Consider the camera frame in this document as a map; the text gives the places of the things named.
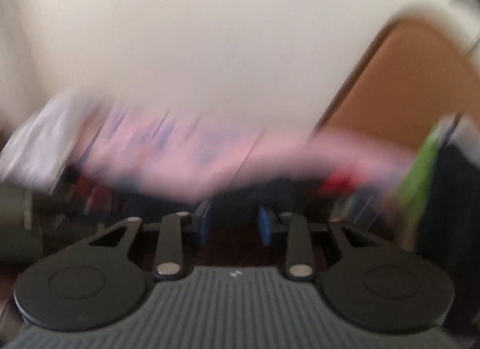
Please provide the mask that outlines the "pink tree-print bed sheet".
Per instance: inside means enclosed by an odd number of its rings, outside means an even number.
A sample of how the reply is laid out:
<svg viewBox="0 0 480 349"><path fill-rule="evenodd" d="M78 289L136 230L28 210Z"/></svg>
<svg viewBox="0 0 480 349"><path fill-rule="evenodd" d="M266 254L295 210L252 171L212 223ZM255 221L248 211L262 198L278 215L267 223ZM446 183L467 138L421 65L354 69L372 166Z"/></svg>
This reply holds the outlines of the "pink tree-print bed sheet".
<svg viewBox="0 0 480 349"><path fill-rule="evenodd" d="M84 124L71 161L104 184L198 202L277 178L340 174L390 188L414 158L409 149L341 129L309 133L114 107Z"/></svg>

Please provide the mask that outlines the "white crumpled cloth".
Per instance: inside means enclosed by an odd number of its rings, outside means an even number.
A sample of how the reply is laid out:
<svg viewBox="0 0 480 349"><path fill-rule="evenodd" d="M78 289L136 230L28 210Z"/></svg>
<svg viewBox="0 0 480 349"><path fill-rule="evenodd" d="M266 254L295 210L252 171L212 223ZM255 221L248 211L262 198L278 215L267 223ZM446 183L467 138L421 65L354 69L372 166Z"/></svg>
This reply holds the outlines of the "white crumpled cloth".
<svg viewBox="0 0 480 349"><path fill-rule="evenodd" d="M18 127L1 151L1 180L51 192L57 186L84 123L101 101L76 88L55 95Z"/></svg>

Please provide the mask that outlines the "brown wooden headboard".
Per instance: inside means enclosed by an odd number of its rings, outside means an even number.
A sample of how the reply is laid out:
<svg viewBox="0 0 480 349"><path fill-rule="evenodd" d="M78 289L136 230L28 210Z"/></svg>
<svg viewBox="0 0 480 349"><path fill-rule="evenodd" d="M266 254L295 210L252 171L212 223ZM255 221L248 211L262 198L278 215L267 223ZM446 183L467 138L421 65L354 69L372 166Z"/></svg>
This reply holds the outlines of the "brown wooden headboard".
<svg viewBox="0 0 480 349"><path fill-rule="evenodd" d="M401 16L374 38L316 130L352 130L415 150L452 113L479 120L479 69L440 22Z"/></svg>

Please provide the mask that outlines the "pile of black green clothes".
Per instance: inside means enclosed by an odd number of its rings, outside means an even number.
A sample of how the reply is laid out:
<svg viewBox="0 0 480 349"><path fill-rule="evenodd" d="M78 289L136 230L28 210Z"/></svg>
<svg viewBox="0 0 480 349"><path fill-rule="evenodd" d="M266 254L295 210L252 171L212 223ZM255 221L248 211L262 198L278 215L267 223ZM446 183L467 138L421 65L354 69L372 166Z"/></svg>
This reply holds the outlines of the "pile of black green clothes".
<svg viewBox="0 0 480 349"><path fill-rule="evenodd" d="M442 118L395 192L398 242L450 272L479 269L479 127Z"/></svg>

